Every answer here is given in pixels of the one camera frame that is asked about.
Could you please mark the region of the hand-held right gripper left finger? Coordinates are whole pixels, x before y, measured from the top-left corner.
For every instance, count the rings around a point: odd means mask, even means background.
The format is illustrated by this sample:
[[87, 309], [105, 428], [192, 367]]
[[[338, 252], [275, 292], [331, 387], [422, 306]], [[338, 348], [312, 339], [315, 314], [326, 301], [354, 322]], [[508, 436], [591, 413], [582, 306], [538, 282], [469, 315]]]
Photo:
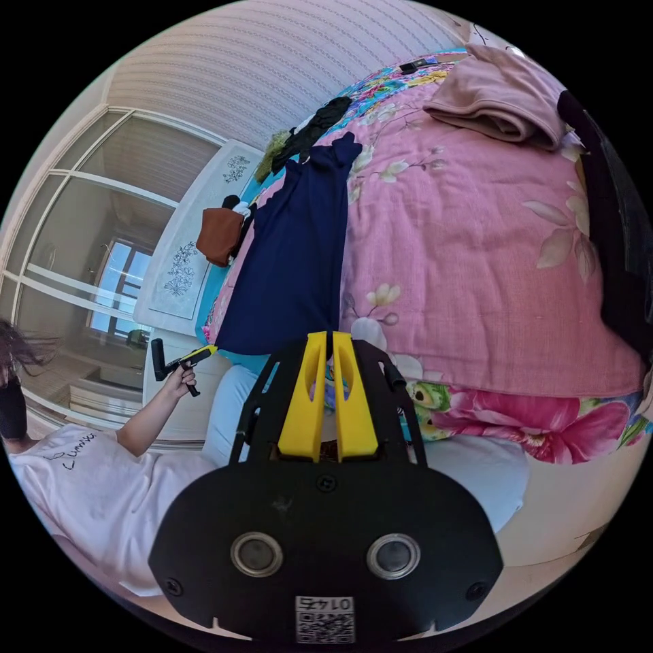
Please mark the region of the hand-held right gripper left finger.
[[278, 450], [284, 458], [317, 463], [320, 459], [324, 390], [327, 365], [327, 332], [310, 333], [290, 398]]

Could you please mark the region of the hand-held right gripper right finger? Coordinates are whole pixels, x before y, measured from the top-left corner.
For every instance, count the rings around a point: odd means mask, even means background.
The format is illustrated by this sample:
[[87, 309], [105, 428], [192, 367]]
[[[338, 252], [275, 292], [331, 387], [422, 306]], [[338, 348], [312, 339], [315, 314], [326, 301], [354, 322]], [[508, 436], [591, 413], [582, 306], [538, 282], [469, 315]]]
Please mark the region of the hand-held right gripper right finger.
[[364, 379], [351, 335], [333, 334], [338, 461], [373, 458], [378, 450]]

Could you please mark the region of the person's left hand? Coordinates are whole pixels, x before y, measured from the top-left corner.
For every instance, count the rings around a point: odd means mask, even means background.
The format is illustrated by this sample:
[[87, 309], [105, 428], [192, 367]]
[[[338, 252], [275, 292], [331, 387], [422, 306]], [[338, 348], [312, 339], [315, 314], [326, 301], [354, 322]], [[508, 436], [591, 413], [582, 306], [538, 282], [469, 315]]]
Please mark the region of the person's left hand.
[[161, 392], [165, 402], [172, 406], [187, 394], [195, 397], [198, 391], [194, 369], [187, 364], [181, 364], [169, 375]]

